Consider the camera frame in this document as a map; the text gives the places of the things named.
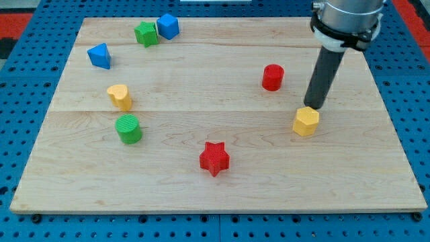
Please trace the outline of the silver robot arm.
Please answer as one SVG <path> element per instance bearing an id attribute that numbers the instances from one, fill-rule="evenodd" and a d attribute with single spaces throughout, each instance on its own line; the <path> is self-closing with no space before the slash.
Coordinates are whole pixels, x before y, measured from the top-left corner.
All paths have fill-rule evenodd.
<path id="1" fill-rule="evenodd" d="M 318 0 L 311 3 L 310 28 L 331 52 L 365 51 L 381 30 L 385 0 Z"/>

